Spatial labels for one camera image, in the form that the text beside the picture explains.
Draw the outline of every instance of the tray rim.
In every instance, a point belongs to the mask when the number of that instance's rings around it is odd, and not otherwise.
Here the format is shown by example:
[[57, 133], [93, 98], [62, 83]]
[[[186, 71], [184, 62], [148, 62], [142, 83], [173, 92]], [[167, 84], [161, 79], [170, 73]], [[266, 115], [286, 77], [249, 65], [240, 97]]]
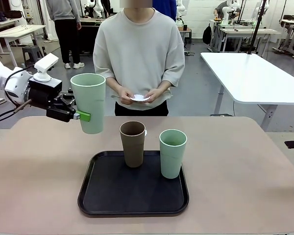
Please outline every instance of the tray rim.
[[[189, 197], [189, 193], [188, 193], [188, 189], [187, 189], [187, 185], [186, 185], [186, 179], [185, 179], [185, 174], [184, 174], [184, 169], [183, 169], [183, 164], [181, 166], [181, 170], [179, 173], [179, 177], [180, 177], [180, 182], [181, 182], [181, 187], [182, 187], [182, 192], [183, 192], [183, 196], [184, 196], [184, 203], [182, 205], [181, 208], [179, 208], [178, 210], [175, 211], [169, 211], [166, 213], [163, 212], [118, 212], [118, 213], [111, 213], [111, 212], [97, 212], [97, 213], [89, 213], [89, 211], [87, 211], [84, 208], [83, 205], [83, 200], [84, 200], [84, 196], [85, 196], [85, 192], [86, 189], [88, 187], [88, 183], [89, 183], [89, 175], [91, 175], [91, 173], [93, 172], [94, 169], [94, 164], [96, 159], [98, 159], [99, 157], [102, 156], [106, 156], [107, 153], [115, 153], [117, 155], [119, 155], [120, 153], [123, 153], [122, 150], [116, 150], [116, 151], [111, 151], [111, 150], [107, 150], [107, 151], [101, 151], [99, 153], [97, 153], [96, 155], [94, 155], [87, 166], [87, 170], [85, 173], [85, 177], [81, 186], [81, 189], [79, 191], [78, 194], [78, 198], [77, 198], [77, 204], [79, 209], [87, 216], [90, 217], [99, 217], [99, 216], [129, 216], [129, 215], [135, 215], [135, 216], [161, 216], [161, 215], [178, 215], [180, 213], [182, 213], [188, 206], [188, 203], [190, 201], [190, 197]], [[152, 155], [152, 153], [158, 153], [160, 154], [159, 150], [144, 150], [144, 156], [148, 156], [148, 155]]]

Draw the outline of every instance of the tray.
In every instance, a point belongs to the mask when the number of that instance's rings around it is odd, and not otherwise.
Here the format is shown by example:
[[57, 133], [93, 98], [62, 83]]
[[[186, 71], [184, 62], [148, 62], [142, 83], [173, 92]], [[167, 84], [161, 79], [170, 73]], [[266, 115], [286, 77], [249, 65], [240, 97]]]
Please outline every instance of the tray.
[[138, 168], [125, 164], [123, 151], [105, 151], [90, 161], [78, 196], [87, 216], [177, 215], [188, 205], [183, 173], [166, 179], [160, 171], [160, 151], [145, 151]]

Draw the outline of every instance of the brown cup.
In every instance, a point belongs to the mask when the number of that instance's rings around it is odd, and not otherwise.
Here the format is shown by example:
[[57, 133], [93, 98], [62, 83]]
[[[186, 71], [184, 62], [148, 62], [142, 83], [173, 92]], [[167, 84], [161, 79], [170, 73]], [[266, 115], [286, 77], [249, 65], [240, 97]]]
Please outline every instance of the brown cup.
[[139, 167], [144, 159], [145, 126], [138, 121], [123, 123], [120, 127], [125, 163]]

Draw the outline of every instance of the cup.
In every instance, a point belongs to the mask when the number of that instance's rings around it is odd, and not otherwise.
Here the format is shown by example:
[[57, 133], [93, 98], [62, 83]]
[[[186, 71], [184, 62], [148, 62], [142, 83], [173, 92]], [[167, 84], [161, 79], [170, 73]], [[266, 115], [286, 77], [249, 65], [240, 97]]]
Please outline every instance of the cup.
[[120, 127], [125, 163], [131, 168], [143, 164], [145, 130], [144, 124], [138, 121], [129, 121]]
[[166, 130], [160, 136], [161, 174], [168, 178], [176, 178], [182, 166], [187, 136], [179, 130]]
[[83, 73], [71, 78], [80, 124], [87, 134], [103, 131], [105, 83], [103, 76], [94, 73]]

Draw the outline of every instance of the person's left hand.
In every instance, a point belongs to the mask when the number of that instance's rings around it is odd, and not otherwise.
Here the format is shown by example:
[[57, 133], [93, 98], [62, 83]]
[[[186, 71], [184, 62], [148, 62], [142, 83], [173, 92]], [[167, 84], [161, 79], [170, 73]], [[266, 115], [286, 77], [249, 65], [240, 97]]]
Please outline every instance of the person's left hand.
[[152, 103], [154, 102], [157, 98], [159, 98], [159, 96], [161, 96], [163, 92], [160, 89], [152, 89], [150, 90], [145, 96], [144, 98], [148, 98], [150, 97], [148, 100], [144, 101], [143, 103]]

